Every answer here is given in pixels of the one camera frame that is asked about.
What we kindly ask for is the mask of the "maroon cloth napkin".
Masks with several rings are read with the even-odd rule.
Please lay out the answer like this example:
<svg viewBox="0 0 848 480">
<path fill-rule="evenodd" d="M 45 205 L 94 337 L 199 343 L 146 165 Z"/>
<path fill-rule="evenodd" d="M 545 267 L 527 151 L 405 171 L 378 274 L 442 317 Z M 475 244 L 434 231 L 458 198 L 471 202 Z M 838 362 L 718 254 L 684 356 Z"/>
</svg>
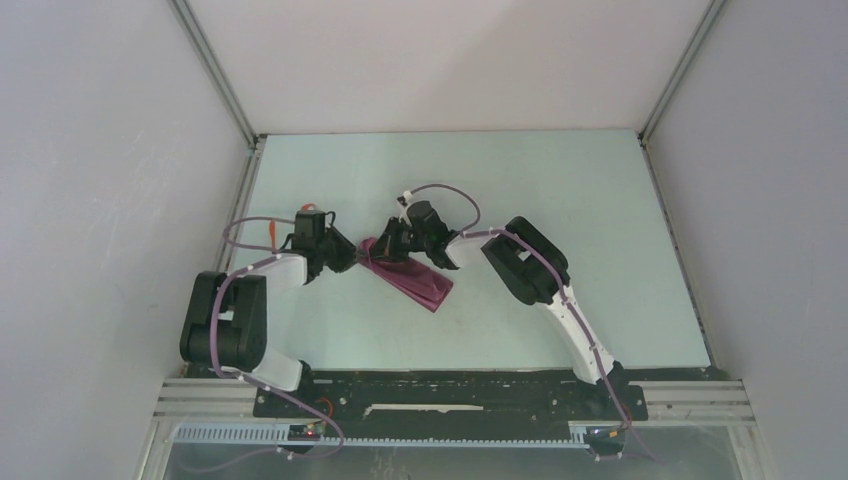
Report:
<svg viewBox="0 0 848 480">
<path fill-rule="evenodd" d="M 454 282 L 412 258 L 399 263 L 380 260 L 369 253 L 375 243 L 375 238 L 368 238 L 359 244 L 358 262 L 427 311 L 435 313 L 451 293 Z"/>
</svg>

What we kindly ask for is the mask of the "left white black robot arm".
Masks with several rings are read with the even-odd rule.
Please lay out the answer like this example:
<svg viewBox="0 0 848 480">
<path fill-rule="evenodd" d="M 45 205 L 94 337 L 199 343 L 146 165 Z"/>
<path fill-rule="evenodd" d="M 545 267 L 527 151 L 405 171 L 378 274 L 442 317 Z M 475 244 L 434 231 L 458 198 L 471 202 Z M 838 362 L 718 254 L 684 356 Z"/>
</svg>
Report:
<svg viewBox="0 0 848 480">
<path fill-rule="evenodd" d="M 300 288 L 325 269 L 343 273 L 356 263 L 356 247 L 338 231 L 335 219 L 334 212 L 301 210 L 291 221 L 293 232 L 281 248 L 269 247 L 267 258 L 231 273 L 199 273 L 179 341 L 182 359 L 226 378 L 278 389 L 278 404 L 292 416 L 311 412 L 316 390 L 303 381 L 309 365 L 268 344 L 269 290 Z"/>
</svg>

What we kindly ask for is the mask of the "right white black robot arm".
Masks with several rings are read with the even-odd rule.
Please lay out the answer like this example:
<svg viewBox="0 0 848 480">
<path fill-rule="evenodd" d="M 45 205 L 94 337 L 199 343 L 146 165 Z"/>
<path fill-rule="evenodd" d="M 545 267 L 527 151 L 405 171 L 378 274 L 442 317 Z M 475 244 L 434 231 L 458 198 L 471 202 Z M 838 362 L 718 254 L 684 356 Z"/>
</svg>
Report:
<svg viewBox="0 0 848 480">
<path fill-rule="evenodd" d="M 405 205 L 402 215 L 390 218 L 383 233 L 359 250 L 366 267 L 430 311 L 450 289 L 441 271 L 487 261 L 517 301 L 541 305 L 553 317 L 574 374 L 588 384 L 581 392 L 585 411 L 606 418 L 620 407 L 625 369 L 585 318 L 565 255 L 526 218 L 487 230 L 454 230 L 429 202 L 418 201 Z"/>
</svg>

